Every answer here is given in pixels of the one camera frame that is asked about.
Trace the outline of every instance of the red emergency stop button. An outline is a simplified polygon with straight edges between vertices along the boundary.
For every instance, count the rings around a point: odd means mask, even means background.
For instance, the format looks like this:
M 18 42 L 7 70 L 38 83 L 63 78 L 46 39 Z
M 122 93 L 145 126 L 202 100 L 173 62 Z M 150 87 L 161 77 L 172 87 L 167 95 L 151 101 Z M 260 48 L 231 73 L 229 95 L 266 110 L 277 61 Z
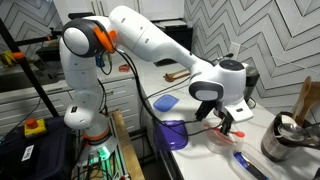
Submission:
M 30 129 L 34 129 L 38 127 L 38 122 L 35 118 L 29 118 L 28 120 L 26 120 L 24 124 L 28 126 L 28 128 Z

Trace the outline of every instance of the wooden utensil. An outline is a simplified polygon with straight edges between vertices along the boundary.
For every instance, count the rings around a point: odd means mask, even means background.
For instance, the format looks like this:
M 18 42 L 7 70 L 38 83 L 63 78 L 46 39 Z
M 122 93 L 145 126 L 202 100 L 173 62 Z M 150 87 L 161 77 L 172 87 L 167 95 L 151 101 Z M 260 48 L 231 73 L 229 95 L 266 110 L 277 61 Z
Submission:
M 190 73 L 186 73 L 186 74 L 183 74 L 181 76 L 174 77 L 175 75 L 180 74 L 180 73 L 185 72 L 185 71 L 188 71 L 188 69 L 182 69 L 180 71 L 173 72 L 173 73 L 170 73 L 170 74 L 166 73 L 163 77 L 167 82 L 173 82 L 173 81 L 175 81 L 177 79 L 180 79 L 180 78 L 183 78 L 183 77 L 186 77 L 186 76 L 190 75 Z
M 311 77 L 308 76 L 301 88 L 297 103 L 293 108 L 292 118 L 295 122 L 302 126 L 310 108 L 320 101 L 320 82 L 311 82 Z

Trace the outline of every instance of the metal pole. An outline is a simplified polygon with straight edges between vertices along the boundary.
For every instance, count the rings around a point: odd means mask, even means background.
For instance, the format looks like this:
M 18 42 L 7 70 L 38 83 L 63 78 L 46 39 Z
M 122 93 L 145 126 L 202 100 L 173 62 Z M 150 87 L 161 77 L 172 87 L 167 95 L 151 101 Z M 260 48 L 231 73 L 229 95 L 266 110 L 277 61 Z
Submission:
M 11 34 L 9 33 L 7 27 L 4 25 L 4 22 L 2 21 L 1 18 L 0 18 L 0 34 L 1 34 L 2 38 L 4 39 L 4 41 L 6 42 L 6 44 L 8 45 L 11 52 L 21 52 L 19 47 L 16 45 L 14 39 L 12 38 Z M 41 97 L 41 99 L 43 100 L 43 102 L 45 103 L 45 105 L 47 106 L 49 111 L 51 112 L 52 116 L 58 117 L 59 114 L 58 114 L 57 110 L 54 108 L 54 106 L 52 105 L 46 92 L 43 90 L 41 84 L 37 80 L 36 76 L 33 74 L 33 71 L 31 70 L 27 59 L 25 57 L 23 57 L 23 58 L 19 59 L 18 62 L 20 64 L 21 68 L 23 69 L 24 73 L 29 78 L 33 87 L 36 89 L 39 96 Z

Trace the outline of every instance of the herringbone tile wall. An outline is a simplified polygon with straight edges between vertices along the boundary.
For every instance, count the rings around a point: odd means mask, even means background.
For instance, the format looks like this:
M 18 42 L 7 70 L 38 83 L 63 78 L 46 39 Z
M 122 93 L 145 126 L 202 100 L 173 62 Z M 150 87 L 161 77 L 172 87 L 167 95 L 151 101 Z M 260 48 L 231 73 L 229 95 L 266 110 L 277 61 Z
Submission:
M 320 81 L 319 17 L 319 0 L 185 1 L 193 52 L 213 59 L 240 44 L 236 60 L 261 75 L 253 98 L 275 114 L 291 109 L 307 76 Z M 308 119 L 320 122 L 319 111 L 314 106 Z
M 42 37 L 50 34 L 50 27 L 62 26 L 53 1 L 0 0 L 0 18 L 15 41 Z M 26 57 L 38 58 L 35 51 L 42 43 L 21 46 Z M 0 53 L 8 50 L 0 36 Z

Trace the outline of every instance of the pen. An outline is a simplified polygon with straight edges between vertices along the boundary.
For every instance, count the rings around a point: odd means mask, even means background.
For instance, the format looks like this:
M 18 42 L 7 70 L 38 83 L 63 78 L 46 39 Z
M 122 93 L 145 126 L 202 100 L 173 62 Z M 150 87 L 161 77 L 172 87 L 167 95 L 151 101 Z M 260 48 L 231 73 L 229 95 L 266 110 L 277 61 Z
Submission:
M 242 156 L 241 152 L 235 152 L 233 156 L 236 160 L 243 166 L 247 171 L 249 171 L 255 178 L 258 180 L 270 180 L 266 177 L 258 168 L 256 168 L 250 162 L 247 162 L 244 157 Z

